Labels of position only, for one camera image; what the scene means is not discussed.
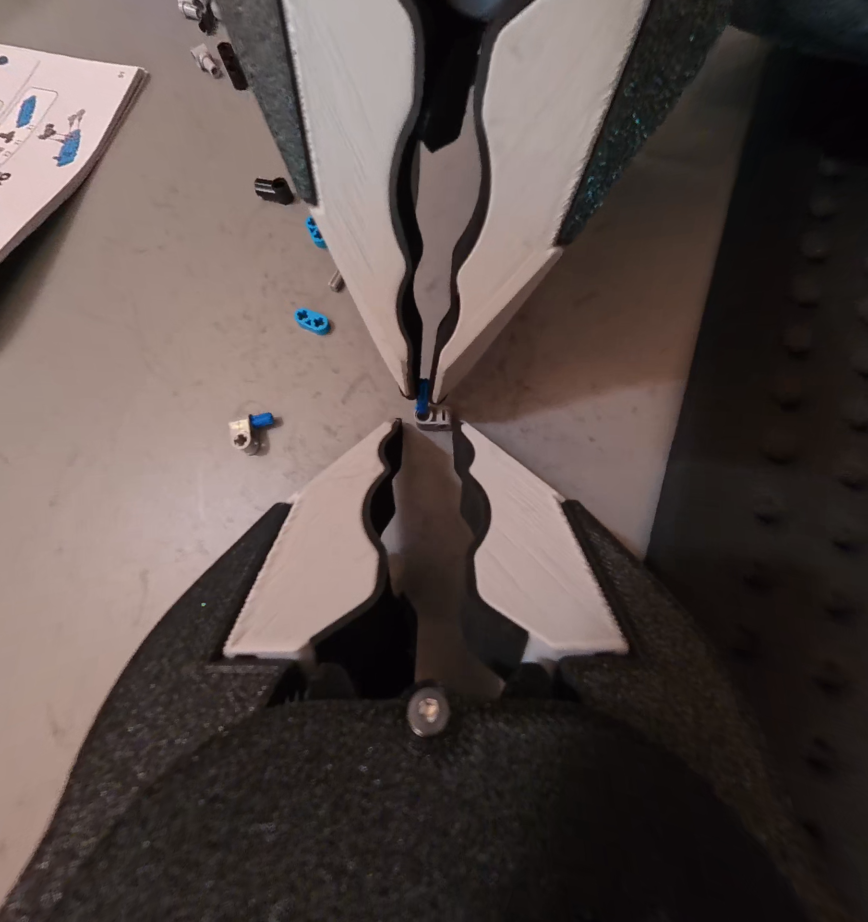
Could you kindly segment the pile of small building pieces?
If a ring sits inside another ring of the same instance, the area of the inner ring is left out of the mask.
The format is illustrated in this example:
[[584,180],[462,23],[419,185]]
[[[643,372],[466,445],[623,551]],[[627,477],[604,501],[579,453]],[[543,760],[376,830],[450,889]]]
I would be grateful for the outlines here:
[[249,80],[224,27],[221,3],[176,1],[175,4],[181,15],[203,35],[203,39],[191,49],[193,60],[200,70],[215,80],[227,81],[236,91],[249,90]]

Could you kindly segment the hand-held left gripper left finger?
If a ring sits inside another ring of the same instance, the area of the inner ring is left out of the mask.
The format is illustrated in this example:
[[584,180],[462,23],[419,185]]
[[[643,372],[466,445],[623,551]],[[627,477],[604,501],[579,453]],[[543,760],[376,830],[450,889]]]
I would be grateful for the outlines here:
[[225,658],[338,667],[357,695],[414,682],[417,616],[394,594],[382,542],[403,446],[402,421],[383,422],[290,501]]

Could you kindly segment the person's right forearm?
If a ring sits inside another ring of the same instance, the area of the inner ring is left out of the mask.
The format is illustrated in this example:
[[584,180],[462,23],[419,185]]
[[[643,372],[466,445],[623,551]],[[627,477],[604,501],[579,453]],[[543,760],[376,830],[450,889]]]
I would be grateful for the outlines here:
[[868,1],[733,1],[730,23],[785,48],[868,66]]

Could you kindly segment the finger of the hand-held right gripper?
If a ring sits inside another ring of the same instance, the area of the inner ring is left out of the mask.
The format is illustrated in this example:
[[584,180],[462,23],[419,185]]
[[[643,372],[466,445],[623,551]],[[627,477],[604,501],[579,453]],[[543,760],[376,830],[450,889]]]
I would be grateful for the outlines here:
[[405,397],[413,267],[397,181],[423,94],[415,2],[289,1],[289,51],[313,177],[311,212],[371,338]]
[[434,402],[472,370],[561,257],[562,224],[648,7],[502,2],[489,12],[474,81],[482,180],[453,253]]

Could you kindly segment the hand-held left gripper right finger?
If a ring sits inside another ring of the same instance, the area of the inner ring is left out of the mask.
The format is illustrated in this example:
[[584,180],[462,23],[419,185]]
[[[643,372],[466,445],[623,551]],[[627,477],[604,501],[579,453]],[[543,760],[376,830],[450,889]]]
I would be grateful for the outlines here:
[[469,423],[452,432],[461,514],[472,535],[461,623],[502,680],[570,656],[626,655],[628,640],[566,500]]

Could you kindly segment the grey desk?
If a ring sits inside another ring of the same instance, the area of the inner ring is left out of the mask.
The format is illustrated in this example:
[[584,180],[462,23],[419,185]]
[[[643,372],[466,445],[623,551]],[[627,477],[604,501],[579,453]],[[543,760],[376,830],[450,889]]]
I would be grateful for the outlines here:
[[[253,96],[195,66],[196,37],[174,2],[0,2],[0,43],[150,75],[79,194],[0,267],[0,905],[152,627],[408,408],[304,211],[256,198],[283,163]],[[449,398],[640,557],[767,50],[726,30]],[[265,411],[245,455],[229,423]]]

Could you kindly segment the open instruction booklet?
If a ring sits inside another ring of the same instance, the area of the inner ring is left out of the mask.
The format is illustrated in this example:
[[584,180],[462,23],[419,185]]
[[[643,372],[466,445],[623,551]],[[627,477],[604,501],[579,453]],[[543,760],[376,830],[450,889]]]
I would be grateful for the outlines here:
[[0,264],[89,176],[147,78],[0,44]]

